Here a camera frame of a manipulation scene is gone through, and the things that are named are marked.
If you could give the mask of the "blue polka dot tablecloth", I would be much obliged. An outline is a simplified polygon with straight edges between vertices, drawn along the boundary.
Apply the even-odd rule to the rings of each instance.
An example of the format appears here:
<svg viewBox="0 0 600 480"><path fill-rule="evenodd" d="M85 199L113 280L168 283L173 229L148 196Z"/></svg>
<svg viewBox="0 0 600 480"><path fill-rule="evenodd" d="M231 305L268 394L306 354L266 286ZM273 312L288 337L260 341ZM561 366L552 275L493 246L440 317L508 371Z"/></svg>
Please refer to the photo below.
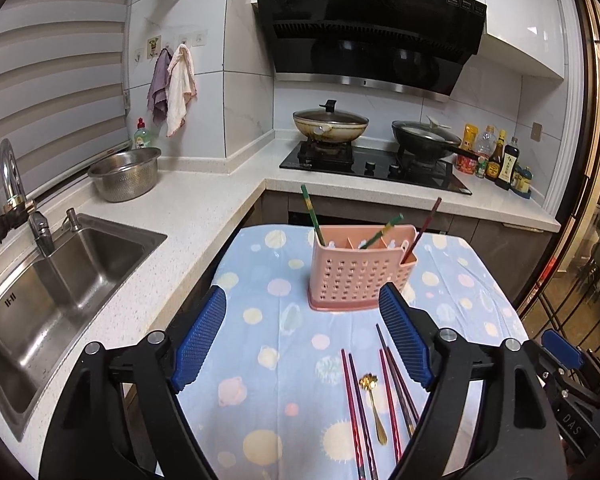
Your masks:
<svg viewBox="0 0 600 480"><path fill-rule="evenodd" d="M305 226L242 229L215 272L226 315L204 366L178 394L204 456L219 479L357 479L341 350L358 377L378 377L373 395L389 434L377 443L372 402L362 391L378 468L396 466L382 376L377 310L320 312L306 293L314 233ZM405 301L439 327L498 346L528 339L521 320L474 250L460 237L425 234Z"/></svg>

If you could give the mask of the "dark red chopstick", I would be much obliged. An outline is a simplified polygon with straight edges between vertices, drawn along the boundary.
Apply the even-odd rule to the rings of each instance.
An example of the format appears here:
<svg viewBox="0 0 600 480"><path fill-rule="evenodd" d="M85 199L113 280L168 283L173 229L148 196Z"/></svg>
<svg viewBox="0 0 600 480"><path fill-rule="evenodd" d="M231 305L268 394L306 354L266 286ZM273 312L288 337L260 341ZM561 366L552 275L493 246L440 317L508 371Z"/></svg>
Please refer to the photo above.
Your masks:
<svg viewBox="0 0 600 480"><path fill-rule="evenodd" d="M386 353L388 356L391 376L396 383L396 393L398 394L399 403L403 411L405 422L407 427L410 428L411 431L414 431L419 422L419 414L417 413L411 393L407 389L406 382L402 377L399 367L396 365L396 360L394 359L391 350L387 348Z"/></svg>

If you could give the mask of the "bright red chopstick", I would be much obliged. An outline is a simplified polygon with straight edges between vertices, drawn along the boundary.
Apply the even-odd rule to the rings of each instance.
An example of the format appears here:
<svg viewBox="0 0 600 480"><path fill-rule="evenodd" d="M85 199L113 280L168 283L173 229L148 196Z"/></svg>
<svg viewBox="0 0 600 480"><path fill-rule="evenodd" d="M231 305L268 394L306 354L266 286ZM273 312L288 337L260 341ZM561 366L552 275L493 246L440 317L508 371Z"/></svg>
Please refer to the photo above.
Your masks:
<svg viewBox="0 0 600 480"><path fill-rule="evenodd" d="M343 369L343 381L344 386L346 387L346 395L347 395L347 404L350 415L350 424L351 424L351 434L352 434L352 442L354 449L354 460L355 460L355 468L356 468L356 478L358 480L365 480L365 468L364 468L364 460L362 456L362 448L360 437L358 436L358 421L356 420L356 411L354 407L353 401L353 393L350 384L350 373L349 367L347 363L347 355L343 349L340 350L340 358Z"/></svg>

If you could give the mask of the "purple hanging cloth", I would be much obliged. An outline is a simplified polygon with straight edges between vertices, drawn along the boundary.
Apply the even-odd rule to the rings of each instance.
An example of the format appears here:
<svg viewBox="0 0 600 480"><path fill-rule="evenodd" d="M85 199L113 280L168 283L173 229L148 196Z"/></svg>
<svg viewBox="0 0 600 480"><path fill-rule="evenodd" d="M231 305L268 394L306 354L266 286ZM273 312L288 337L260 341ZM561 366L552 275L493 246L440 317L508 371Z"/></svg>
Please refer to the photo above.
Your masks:
<svg viewBox="0 0 600 480"><path fill-rule="evenodd" d="M170 84L169 65L171 60L171 49L169 47L163 48L155 62L154 73L147 92L147 110L156 126L161 126L166 121L166 113L168 112L166 90L168 90Z"/></svg>

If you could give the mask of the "black range hood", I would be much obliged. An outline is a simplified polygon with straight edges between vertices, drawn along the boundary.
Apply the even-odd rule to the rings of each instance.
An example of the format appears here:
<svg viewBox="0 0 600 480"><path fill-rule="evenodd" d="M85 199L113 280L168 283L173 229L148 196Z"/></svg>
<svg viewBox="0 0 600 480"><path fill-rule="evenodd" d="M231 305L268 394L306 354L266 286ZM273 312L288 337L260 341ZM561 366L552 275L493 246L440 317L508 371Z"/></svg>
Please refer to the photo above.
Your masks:
<svg viewBox="0 0 600 480"><path fill-rule="evenodd" d="M479 51L477 0L257 0L275 76L446 101Z"/></svg>

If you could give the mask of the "red spiral chopstick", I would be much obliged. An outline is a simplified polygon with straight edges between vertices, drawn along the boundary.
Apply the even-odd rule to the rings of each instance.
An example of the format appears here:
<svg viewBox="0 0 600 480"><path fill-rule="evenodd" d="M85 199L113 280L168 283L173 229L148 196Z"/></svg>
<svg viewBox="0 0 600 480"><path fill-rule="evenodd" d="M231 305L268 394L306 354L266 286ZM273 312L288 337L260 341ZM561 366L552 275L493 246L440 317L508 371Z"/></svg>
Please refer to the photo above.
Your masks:
<svg viewBox="0 0 600 480"><path fill-rule="evenodd" d="M387 358L385 357L384 350L379 349L379 357L380 357L380 364L381 364L381 370L382 370L382 377L384 378L384 383L385 383L385 393L386 393L388 413L389 413L389 418L390 418L393 453L394 453L394 458L396 459L396 464L398 464L398 463L400 463L400 459L402 457L402 445L401 445L401 439L400 439L400 429L399 429L398 421L396 420L396 407L394 406L394 402L393 402L391 382L390 382L390 378L389 378L388 362L387 362Z"/></svg>

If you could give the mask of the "dark maroon chopstick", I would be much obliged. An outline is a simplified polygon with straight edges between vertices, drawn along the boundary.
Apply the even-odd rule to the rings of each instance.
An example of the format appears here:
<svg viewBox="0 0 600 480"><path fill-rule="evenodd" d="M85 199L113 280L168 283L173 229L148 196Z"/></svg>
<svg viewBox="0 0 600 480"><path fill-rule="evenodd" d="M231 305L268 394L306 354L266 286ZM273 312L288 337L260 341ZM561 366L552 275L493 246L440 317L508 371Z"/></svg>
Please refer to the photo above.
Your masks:
<svg viewBox="0 0 600 480"><path fill-rule="evenodd" d="M372 480L378 480L378 471L376 466L375 454L373 450L372 440L370 440L370 430L368 429L362 393L360 391L360 387L358 386L358 375L356 374L354 359L351 353L348 353L348 362L351 370L356 407L358 408L358 416L360 416L361 421L360 424L362 427L363 441L368 461L368 469L370 470L370 478Z"/></svg>

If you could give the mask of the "sink soap dispenser pump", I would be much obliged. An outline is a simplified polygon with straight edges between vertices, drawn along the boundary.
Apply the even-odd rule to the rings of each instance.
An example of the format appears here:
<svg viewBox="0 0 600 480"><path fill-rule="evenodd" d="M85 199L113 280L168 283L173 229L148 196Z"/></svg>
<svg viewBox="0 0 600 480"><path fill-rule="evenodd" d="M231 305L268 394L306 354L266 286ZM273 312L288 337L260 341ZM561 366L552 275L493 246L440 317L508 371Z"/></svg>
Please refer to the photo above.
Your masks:
<svg viewBox="0 0 600 480"><path fill-rule="evenodd" d="M66 210L66 218L62 222L62 226L69 232L77 233L82 229L82 224L79 222L78 215L73 208Z"/></svg>

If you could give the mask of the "stainless steel sink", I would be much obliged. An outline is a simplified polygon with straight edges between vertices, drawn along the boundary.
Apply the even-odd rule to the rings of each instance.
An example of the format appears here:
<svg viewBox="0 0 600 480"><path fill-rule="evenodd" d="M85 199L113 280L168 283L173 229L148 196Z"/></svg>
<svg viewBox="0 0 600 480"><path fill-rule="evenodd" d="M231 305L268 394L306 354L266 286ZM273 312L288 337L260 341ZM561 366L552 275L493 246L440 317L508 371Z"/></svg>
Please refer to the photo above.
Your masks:
<svg viewBox="0 0 600 480"><path fill-rule="evenodd" d="M78 214L55 251L34 250L0 284L0 412L22 438L38 399L94 317L166 240L162 233Z"/></svg>

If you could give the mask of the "maroon chopstick outermost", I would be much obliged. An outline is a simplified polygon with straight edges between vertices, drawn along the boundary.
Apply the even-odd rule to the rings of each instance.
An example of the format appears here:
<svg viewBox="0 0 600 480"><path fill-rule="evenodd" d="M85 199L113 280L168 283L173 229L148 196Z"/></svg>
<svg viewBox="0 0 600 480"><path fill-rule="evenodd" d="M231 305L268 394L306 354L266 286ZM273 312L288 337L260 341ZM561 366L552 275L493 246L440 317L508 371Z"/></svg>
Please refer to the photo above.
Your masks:
<svg viewBox="0 0 600 480"><path fill-rule="evenodd" d="M438 197L436 202L434 203L434 206L429 211L429 214L426 217L424 223L422 224L420 229L417 231L414 240L408 245L407 250L403 256L403 259L401 260L401 264L407 263L407 260L409 258L411 258L411 254L414 252L415 247L417 246L420 239L422 238L422 234L424 234L427 231L427 229L430 226L431 221L434 220L434 216L436 215L441 203L442 203L442 197Z"/></svg>

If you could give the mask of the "dark soy sauce bottle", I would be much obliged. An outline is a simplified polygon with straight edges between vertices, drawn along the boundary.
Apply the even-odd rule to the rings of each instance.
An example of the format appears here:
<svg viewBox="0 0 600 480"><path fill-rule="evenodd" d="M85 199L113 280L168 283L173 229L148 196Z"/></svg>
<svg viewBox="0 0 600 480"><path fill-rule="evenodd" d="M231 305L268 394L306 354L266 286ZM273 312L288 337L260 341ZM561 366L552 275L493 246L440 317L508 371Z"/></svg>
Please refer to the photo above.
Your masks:
<svg viewBox="0 0 600 480"><path fill-rule="evenodd" d="M512 137L509 144L504 148L503 161L500 172L495 179L495 184L503 190L509 190L512 184L514 170L519 158L518 139Z"/></svg>

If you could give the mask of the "green chopstick gold band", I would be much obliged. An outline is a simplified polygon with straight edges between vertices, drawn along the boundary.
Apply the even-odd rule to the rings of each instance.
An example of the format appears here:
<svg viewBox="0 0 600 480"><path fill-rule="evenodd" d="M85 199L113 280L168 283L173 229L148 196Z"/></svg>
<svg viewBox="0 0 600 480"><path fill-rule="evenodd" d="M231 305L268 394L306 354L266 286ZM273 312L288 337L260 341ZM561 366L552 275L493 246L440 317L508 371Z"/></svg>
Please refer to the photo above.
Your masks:
<svg viewBox="0 0 600 480"><path fill-rule="evenodd" d="M315 213L315 209L313 207L310 194L309 194L308 189L306 188L305 184L301 185L301 193L302 193L304 203L306 204L306 210L308 211L309 216L311 218L317 239L322 246L325 246L325 240L324 240L324 236L323 236L323 233L321 230L320 222L318 222L318 220L317 220L317 215Z"/></svg>

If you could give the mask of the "gold flower spoon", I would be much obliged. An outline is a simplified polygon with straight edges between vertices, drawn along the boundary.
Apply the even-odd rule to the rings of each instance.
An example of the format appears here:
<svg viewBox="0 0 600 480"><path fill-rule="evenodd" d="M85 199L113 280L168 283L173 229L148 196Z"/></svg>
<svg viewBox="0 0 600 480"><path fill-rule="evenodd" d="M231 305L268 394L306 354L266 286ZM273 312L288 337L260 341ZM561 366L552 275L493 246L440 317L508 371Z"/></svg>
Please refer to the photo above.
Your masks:
<svg viewBox="0 0 600 480"><path fill-rule="evenodd" d="M374 374L367 373L358 380L358 385L366 391L368 398L370 399L370 406L372 407L373 411L373 418L378 443L380 445L386 445L388 443L388 436L377 411L377 406L374 397L374 390L378 385L378 378Z"/></svg>

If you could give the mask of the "dark purple chopstick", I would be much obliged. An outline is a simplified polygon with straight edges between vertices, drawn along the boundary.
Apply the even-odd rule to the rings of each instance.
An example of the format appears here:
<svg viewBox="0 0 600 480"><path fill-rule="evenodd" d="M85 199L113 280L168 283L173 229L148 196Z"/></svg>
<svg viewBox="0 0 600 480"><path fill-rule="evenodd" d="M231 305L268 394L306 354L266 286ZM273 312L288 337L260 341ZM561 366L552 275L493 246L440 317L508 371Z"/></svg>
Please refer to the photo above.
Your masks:
<svg viewBox="0 0 600 480"><path fill-rule="evenodd" d="M379 325L376 325L376 330L380 340L382 351L385 353L386 360L389 367L389 373L396 385L396 395L398 396L399 405L403 414L405 426L407 429L408 436L411 437L416 429L418 422L418 414L415 408L414 401L411 397L411 393L408 392L406 382L403 379L396 361L393 359L392 353L388 344L386 344L384 335L381 333Z"/></svg>

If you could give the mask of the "black wok with lid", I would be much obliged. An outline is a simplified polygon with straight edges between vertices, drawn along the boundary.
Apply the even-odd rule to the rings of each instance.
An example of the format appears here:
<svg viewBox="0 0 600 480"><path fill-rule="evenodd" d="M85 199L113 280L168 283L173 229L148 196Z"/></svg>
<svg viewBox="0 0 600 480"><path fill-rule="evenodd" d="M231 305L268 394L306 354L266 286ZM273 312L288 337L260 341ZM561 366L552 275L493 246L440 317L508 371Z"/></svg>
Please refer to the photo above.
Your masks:
<svg viewBox="0 0 600 480"><path fill-rule="evenodd" d="M435 162L451 154L478 159L477 154L462 148L462 139L449 127L432 119L428 122L394 120L391 128L399 148L422 162Z"/></svg>

